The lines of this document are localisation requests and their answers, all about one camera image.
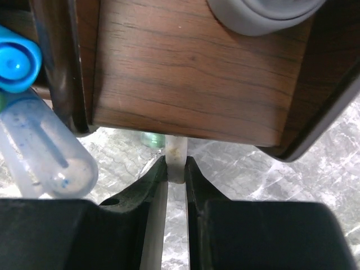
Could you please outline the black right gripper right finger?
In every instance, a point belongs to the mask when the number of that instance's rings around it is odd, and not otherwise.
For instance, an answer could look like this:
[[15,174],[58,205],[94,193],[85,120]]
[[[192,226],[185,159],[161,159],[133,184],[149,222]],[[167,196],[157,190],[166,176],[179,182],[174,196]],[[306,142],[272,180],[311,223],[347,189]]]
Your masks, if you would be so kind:
[[325,204],[231,200],[191,156],[184,178],[191,269],[356,269]]

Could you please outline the blue capped white marker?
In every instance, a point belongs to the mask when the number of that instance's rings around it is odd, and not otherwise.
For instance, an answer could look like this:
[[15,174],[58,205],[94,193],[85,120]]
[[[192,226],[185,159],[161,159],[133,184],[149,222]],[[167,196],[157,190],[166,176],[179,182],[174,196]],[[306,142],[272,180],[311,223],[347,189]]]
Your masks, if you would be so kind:
[[1,26],[1,90],[21,93],[37,79],[42,53],[33,41]]

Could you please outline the blue capped white pen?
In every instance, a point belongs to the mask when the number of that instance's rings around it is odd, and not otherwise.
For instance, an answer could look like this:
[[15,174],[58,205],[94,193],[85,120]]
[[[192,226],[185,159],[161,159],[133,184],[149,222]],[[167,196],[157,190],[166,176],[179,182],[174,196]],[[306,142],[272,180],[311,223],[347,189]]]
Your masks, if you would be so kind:
[[98,180],[95,159],[32,90],[1,93],[1,154],[25,198],[87,196]]

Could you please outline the beige rectangular eraser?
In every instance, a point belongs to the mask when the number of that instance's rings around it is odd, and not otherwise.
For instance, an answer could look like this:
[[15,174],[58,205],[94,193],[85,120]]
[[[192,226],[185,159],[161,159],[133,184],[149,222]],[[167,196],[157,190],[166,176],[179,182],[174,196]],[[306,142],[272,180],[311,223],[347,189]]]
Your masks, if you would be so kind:
[[165,162],[167,179],[176,184],[185,183],[185,165],[187,160],[188,138],[165,136]]

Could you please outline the green capped white marker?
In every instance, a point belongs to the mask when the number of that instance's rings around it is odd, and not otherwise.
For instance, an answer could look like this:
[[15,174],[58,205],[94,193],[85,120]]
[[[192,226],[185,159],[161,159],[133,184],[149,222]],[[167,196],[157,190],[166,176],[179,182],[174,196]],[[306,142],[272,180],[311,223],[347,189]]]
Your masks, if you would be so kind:
[[2,93],[0,93],[0,112],[2,112],[4,110],[4,108],[6,107],[6,104],[7,104],[7,102],[6,102],[5,96]]

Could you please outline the blue capped small bottle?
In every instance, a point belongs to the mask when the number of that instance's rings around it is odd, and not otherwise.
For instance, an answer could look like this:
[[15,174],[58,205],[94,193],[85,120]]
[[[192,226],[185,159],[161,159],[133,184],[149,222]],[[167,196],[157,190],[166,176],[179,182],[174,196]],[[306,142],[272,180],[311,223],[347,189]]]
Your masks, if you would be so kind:
[[298,25],[315,14],[325,2],[325,0],[207,1],[211,12],[225,27],[251,37]]

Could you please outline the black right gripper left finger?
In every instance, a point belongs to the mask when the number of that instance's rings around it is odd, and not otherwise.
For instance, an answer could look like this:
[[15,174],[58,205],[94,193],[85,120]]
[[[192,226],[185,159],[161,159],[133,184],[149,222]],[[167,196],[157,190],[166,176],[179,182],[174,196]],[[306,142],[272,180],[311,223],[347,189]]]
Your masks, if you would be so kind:
[[167,165],[95,204],[83,199],[2,199],[2,269],[160,269]]

